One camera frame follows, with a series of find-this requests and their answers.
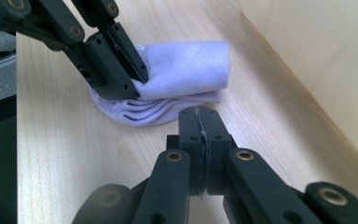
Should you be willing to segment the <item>light purple sock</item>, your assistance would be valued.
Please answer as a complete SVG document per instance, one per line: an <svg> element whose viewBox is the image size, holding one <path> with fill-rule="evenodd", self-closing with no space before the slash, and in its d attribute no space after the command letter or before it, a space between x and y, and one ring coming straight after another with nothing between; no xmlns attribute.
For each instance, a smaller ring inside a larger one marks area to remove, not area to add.
<svg viewBox="0 0 358 224"><path fill-rule="evenodd" d="M107 101L90 96L110 119L131 126L156 126L178 118L181 110L220 103L228 84L229 44L223 41L173 42L138 45L149 80L133 84L136 99Z"/></svg>

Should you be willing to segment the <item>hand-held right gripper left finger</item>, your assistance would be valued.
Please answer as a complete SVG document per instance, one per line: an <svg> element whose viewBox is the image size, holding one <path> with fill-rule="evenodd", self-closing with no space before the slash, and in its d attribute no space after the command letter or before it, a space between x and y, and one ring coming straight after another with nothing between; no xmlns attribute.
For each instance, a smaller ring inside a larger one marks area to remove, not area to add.
<svg viewBox="0 0 358 224"><path fill-rule="evenodd" d="M179 112L178 134L168 135L166 149L180 149L190 157L189 190L191 196L204 191L204 141L201 137L200 120L196 107L188 107Z"/></svg>

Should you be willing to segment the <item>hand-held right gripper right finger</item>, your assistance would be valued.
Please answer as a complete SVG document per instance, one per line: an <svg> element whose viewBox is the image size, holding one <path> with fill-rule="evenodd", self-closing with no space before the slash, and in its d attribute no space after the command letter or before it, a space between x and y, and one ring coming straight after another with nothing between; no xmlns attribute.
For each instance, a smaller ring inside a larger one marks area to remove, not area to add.
<svg viewBox="0 0 358 224"><path fill-rule="evenodd" d="M224 160L233 148L232 137L217 111L202 106L199 116L201 133L206 146L205 188L208 194L223 194L227 184Z"/></svg>

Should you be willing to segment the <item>cream divided storage box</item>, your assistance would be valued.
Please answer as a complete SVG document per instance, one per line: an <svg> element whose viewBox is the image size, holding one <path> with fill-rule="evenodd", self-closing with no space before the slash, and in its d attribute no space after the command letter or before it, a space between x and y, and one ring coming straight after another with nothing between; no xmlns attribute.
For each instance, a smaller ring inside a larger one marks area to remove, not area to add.
<svg viewBox="0 0 358 224"><path fill-rule="evenodd" d="M358 151L358 0L240 0L244 17Z"/></svg>

